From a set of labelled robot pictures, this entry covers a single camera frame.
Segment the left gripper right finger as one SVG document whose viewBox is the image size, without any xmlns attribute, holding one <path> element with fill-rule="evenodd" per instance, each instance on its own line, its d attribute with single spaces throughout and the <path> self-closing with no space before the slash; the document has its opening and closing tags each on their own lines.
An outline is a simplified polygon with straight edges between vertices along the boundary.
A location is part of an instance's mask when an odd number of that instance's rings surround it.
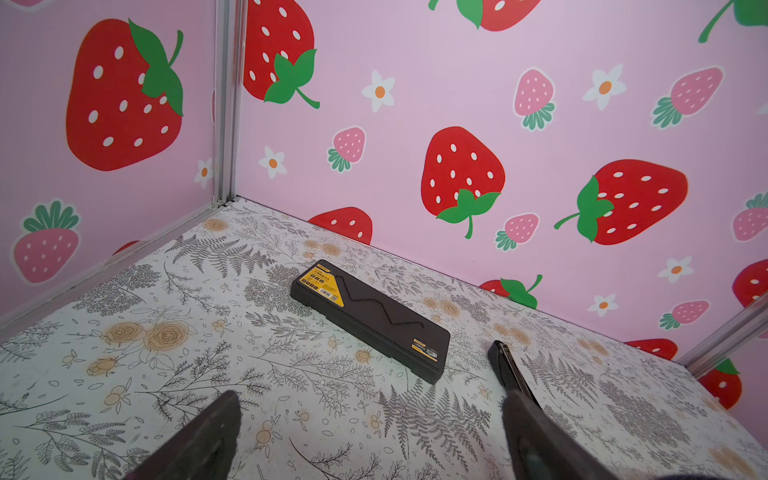
<svg viewBox="0 0 768 480">
<path fill-rule="evenodd" d="M 521 392 L 507 392 L 502 420 L 516 479 L 616 479 Z"/>
</svg>

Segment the black stapler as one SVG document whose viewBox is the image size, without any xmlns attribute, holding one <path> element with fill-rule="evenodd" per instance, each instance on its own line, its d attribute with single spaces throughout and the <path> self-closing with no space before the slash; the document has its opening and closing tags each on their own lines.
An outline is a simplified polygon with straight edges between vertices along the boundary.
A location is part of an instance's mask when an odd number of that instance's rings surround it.
<svg viewBox="0 0 768 480">
<path fill-rule="evenodd" d="M 487 357 L 496 378 L 506 390 L 521 393 L 539 407 L 538 401 L 516 365 L 511 349 L 506 343 L 495 340 L 488 350 Z"/>
</svg>

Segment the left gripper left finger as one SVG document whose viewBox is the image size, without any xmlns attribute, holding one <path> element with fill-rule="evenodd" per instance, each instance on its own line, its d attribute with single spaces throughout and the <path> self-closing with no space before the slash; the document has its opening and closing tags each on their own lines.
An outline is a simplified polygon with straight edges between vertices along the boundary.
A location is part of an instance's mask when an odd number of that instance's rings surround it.
<svg viewBox="0 0 768 480">
<path fill-rule="evenodd" d="M 125 479 L 227 479 L 241 421 L 239 397 L 226 391 Z"/>
</svg>

